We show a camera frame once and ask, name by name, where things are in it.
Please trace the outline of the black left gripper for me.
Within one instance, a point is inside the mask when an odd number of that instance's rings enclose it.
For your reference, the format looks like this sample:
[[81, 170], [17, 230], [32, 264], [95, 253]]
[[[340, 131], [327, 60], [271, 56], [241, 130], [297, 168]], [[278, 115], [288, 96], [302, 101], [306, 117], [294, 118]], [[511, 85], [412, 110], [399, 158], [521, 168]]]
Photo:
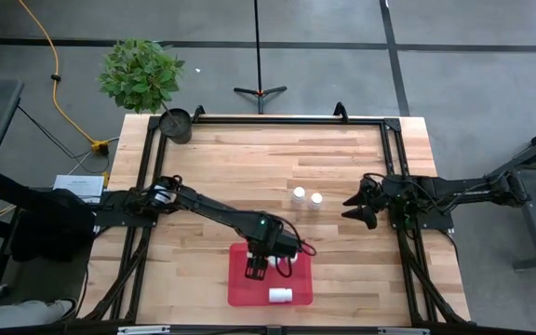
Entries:
[[277, 258], [294, 257], [300, 242], [296, 235], [286, 230], [275, 229], [247, 237], [248, 253], [246, 255], [245, 278], [262, 281], [268, 268], [269, 256]]

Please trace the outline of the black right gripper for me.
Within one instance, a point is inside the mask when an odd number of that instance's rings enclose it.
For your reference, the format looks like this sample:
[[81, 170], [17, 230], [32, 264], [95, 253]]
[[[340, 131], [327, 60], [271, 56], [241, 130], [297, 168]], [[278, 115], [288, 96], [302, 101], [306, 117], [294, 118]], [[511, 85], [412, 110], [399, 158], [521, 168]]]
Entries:
[[342, 203], [345, 207], [359, 206], [342, 213], [347, 219], [362, 221], [373, 230], [378, 225], [375, 212], [379, 212], [389, 205], [389, 197], [382, 190], [382, 185], [370, 175], [365, 174], [360, 182], [357, 193]]

